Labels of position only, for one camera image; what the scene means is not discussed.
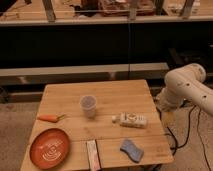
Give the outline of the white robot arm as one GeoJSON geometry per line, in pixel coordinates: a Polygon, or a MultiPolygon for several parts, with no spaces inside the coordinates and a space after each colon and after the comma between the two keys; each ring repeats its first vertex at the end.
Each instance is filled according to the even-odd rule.
{"type": "Polygon", "coordinates": [[[174,111],[187,99],[213,116],[213,89],[203,84],[205,79],[206,71],[197,63],[170,70],[164,77],[165,87],[157,95],[158,108],[174,111]]]}

